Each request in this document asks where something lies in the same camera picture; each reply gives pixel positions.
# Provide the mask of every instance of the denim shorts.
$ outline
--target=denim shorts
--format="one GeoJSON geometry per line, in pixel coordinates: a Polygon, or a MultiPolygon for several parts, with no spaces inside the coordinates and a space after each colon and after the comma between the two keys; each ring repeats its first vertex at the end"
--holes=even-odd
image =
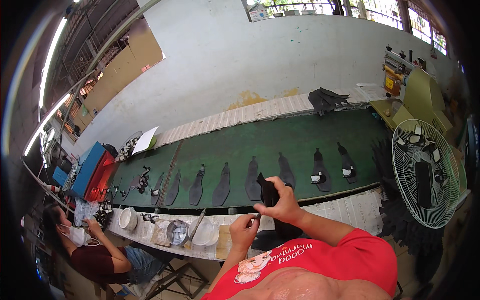
{"type": "Polygon", "coordinates": [[[128,281],[131,284],[149,282],[164,266],[163,262],[142,249],[127,246],[125,251],[127,259],[132,264],[132,269],[128,272],[128,281]]]}

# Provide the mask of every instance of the peeling paint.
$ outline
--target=peeling paint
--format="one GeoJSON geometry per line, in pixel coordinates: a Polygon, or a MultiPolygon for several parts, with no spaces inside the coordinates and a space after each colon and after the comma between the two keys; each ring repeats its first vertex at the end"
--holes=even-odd
{"type": "Polygon", "coordinates": [[[239,96],[242,98],[242,101],[241,102],[237,101],[231,104],[227,110],[232,110],[232,109],[241,108],[244,106],[268,101],[268,99],[262,98],[257,93],[255,92],[252,93],[249,90],[246,90],[245,92],[240,93],[239,96]]]}
{"type": "Polygon", "coordinates": [[[299,89],[296,87],[296,88],[292,88],[291,90],[283,91],[279,96],[275,95],[274,99],[284,98],[284,97],[292,97],[292,96],[296,96],[298,94],[299,94],[299,89]]]}

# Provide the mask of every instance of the maroon shirt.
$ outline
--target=maroon shirt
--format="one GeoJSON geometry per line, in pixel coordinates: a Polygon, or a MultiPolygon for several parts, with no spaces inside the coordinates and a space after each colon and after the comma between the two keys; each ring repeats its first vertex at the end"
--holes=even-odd
{"type": "MultiPolygon", "coordinates": [[[[118,249],[127,257],[125,248],[118,249]]],[[[112,256],[103,245],[77,248],[72,253],[72,265],[83,277],[96,283],[129,283],[128,273],[114,273],[112,256]]]]}

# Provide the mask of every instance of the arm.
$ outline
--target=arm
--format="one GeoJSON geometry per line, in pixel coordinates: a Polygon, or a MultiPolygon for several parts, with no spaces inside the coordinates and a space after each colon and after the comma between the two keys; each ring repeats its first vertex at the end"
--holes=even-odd
{"type": "Polygon", "coordinates": [[[117,274],[117,273],[125,273],[130,271],[132,269],[132,264],[125,257],[125,255],[123,255],[123,253],[117,247],[115,247],[112,244],[112,242],[105,236],[98,222],[94,219],[85,220],[85,222],[88,224],[88,231],[92,235],[96,236],[96,238],[100,242],[102,242],[102,244],[105,246],[105,248],[108,250],[108,252],[112,256],[113,270],[114,270],[113,273],[117,274]]]}
{"type": "Polygon", "coordinates": [[[208,293],[212,292],[220,278],[222,278],[225,273],[247,258],[248,249],[252,245],[260,226],[260,220],[254,220],[252,223],[253,218],[254,215],[243,215],[230,225],[232,249],[225,260],[222,269],[218,272],[212,285],[208,289],[208,293]]]}
{"type": "Polygon", "coordinates": [[[280,200],[273,207],[255,204],[254,208],[262,215],[297,226],[311,238],[324,241],[331,246],[338,245],[342,238],[355,229],[348,224],[316,216],[301,209],[292,188],[285,186],[279,177],[270,177],[266,180],[274,183],[280,200]]]}

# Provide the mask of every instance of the hand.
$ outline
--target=hand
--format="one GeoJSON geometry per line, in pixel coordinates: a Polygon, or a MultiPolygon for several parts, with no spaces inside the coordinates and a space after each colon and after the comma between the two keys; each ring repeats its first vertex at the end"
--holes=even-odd
{"type": "Polygon", "coordinates": [[[305,211],[300,208],[292,188],[285,186],[279,177],[269,177],[266,180],[274,183],[280,200],[273,207],[257,203],[253,208],[264,216],[270,216],[285,223],[292,225],[299,223],[305,215],[305,211]]]}
{"type": "Polygon", "coordinates": [[[230,235],[232,236],[232,250],[238,252],[247,252],[257,235],[260,220],[252,219],[254,215],[239,216],[232,225],[230,225],[230,235]]]}
{"type": "Polygon", "coordinates": [[[103,230],[100,228],[100,224],[95,219],[85,219],[84,222],[88,224],[88,232],[90,232],[92,238],[95,239],[103,235],[103,230]]]}

